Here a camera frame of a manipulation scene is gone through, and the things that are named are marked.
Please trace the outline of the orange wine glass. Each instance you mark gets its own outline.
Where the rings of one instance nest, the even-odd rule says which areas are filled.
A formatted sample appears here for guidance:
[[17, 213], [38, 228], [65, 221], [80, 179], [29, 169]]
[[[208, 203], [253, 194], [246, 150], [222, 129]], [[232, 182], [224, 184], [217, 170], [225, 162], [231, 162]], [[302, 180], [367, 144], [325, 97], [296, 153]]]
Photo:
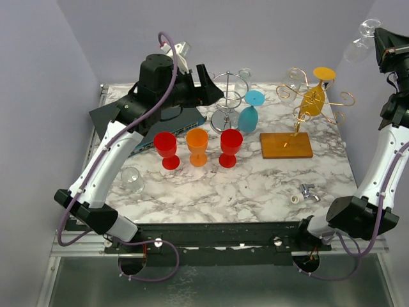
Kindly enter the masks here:
[[196, 128], [187, 133], [186, 142], [190, 151], [190, 163], [195, 167], [207, 163], [206, 149], [208, 147], [208, 133], [204, 129]]

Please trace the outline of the red wine glass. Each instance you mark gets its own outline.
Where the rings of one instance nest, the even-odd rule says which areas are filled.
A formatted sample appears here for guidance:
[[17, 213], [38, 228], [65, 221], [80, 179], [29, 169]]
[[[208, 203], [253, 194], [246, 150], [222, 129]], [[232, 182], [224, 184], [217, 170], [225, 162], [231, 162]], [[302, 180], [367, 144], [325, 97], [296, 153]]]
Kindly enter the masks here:
[[235, 129], [225, 130], [220, 136], [220, 147], [222, 154], [219, 157], [219, 164], [224, 168], [232, 168], [236, 164], [236, 154], [240, 150], [243, 136]]
[[176, 137], [170, 132], [160, 132], [153, 140], [153, 144], [162, 158], [162, 166], [167, 170], [174, 170], [180, 165], [180, 159], [176, 155]]

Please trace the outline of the yellow wine glass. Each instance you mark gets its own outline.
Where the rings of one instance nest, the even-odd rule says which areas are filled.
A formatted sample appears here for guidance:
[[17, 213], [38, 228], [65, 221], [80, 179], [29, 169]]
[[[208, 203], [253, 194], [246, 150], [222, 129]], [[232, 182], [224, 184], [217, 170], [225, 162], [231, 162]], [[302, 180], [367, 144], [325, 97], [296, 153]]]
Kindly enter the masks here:
[[325, 102], [323, 82], [333, 81], [336, 78], [336, 73], [331, 68], [327, 67], [315, 68], [313, 70], [313, 75], [319, 79], [319, 83], [304, 95], [300, 106], [300, 112], [307, 117], [318, 116], [321, 114]]

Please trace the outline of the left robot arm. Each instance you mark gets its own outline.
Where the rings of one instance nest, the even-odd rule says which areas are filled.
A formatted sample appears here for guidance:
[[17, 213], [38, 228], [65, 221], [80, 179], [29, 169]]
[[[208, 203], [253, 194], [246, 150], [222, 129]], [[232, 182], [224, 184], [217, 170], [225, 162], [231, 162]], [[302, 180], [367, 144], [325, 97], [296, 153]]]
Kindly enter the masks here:
[[204, 64], [196, 67], [200, 85], [190, 72], [180, 72], [175, 60], [164, 54], [150, 54], [141, 63], [139, 80], [114, 102], [106, 132], [80, 177], [68, 188], [59, 189], [54, 200], [99, 235], [120, 240], [129, 253], [142, 243], [138, 227], [106, 204], [116, 175], [151, 127], [170, 107], [183, 109], [210, 106], [223, 96]]

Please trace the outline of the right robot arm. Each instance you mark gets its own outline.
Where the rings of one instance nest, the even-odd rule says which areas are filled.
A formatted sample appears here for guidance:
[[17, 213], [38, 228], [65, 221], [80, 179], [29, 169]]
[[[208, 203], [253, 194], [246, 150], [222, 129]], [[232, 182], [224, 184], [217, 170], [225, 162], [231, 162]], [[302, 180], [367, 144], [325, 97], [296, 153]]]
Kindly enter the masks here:
[[303, 251], [328, 244], [333, 236], [347, 235], [368, 241], [368, 247], [357, 253], [364, 256], [377, 236], [399, 221], [392, 209], [397, 184], [408, 162], [408, 37], [376, 28], [374, 46], [380, 72], [397, 77], [396, 91], [380, 113], [376, 152], [354, 195], [336, 198], [324, 216], [301, 220], [294, 243]]

